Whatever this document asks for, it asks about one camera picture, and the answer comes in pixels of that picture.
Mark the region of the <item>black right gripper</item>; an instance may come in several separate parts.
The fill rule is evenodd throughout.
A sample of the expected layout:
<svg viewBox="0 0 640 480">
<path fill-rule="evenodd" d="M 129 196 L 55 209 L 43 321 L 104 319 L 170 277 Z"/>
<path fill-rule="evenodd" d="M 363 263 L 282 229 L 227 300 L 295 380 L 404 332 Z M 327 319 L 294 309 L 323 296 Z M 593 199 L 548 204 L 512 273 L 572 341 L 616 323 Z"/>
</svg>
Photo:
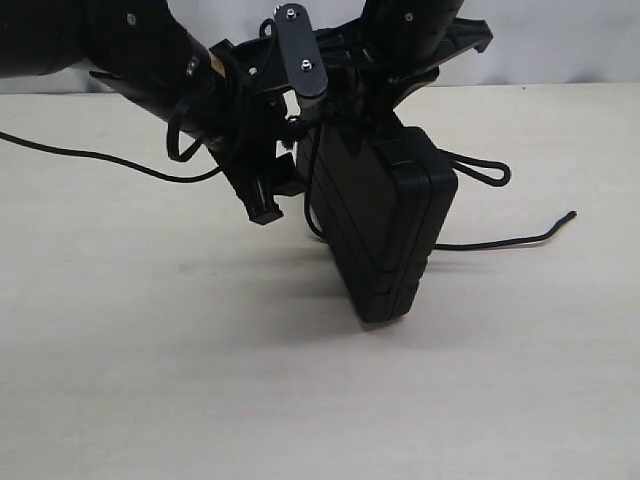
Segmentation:
<svg viewBox="0 0 640 480">
<path fill-rule="evenodd" d="M 315 35 L 329 79 L 325 145 L 360 145 L 372 124 L 377 132 L 399 131 L 402 100 L 434 82 L 442 64 L 482 53 L 494 38 L 486 21 L 454 14 L 363 15 Z"/>
</svg>

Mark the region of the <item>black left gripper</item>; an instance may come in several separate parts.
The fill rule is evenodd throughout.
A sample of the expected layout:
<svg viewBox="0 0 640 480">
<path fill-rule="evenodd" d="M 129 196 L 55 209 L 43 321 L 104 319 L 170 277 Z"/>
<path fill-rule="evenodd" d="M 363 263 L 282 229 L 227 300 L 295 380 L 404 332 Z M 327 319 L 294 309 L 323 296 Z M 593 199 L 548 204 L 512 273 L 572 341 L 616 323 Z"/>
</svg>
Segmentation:
<svg viewBox="0 0 640 480">
<path fill-rule="evenodd" d="M 276 154 L 277 142 L 290 150 L 300 134 L 296 121 L 287 118 L 282 92 L 273 86 L 284 72 L 276 22 L 264 20 L 259 38 L 231 48 L 227 57 L 239 61 L 242 52 L 253 55 L 256 71 L 234 65 L 238 129 L 229 149 L 213 151 L 212 155 L 244 204 L 249 220 L 271 223 L 283 216 L 277 196 L 294 197 L 305 191 L 305 180 L 296 170 L 293 155 Z"/>
</svg>

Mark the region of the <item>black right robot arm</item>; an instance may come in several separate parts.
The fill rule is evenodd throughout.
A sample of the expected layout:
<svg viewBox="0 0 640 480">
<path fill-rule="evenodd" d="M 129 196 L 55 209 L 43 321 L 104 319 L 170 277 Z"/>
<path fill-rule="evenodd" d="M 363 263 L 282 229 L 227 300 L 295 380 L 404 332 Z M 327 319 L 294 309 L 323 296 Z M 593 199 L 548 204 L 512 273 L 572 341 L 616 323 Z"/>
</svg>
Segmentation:
<svg viewBox="0 0 640 480">
<path fill-rule="evenodd" d="M 441 66 L 494 35 L 484 20 L 458 16 L 461 1 L 367 1 L 360 16 L 314 32 L 329 76 L 319 125 L 373 130 Z"/>
</svg>

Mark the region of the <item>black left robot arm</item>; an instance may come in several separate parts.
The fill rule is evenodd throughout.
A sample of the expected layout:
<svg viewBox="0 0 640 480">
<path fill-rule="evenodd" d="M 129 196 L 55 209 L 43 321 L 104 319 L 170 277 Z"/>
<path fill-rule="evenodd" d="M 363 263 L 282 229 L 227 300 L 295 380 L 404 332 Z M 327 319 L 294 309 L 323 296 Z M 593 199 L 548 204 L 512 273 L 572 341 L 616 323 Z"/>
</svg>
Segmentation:
<svg viewBox="0 0 640 480">
<path fill-rule="evenodd" d="M 288 136 L 286 108 L 262 92 L 265 67 L 245 67 L 227 44 L 205 47 L 166 2 L 3 2 L 2 77 L 67 68 L 88 70 L 163 120 L 172 161 L 208 150 L 253 223 L 278 220 L 277 197 L 301 192 L 292 158 L 275 152 Z"/>
</svg>

